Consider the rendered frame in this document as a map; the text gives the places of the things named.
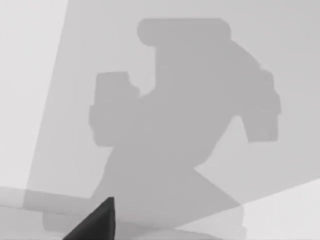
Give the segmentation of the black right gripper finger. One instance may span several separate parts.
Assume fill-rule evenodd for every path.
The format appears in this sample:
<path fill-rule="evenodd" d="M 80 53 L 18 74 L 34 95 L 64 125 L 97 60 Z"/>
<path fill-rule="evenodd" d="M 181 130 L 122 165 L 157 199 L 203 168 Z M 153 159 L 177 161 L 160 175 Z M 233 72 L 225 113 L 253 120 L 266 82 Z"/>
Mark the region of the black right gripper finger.
<path fill-rule="evenodd" d="M 115 240 L 114 197 L 108 197 L 62 240 Z"/>

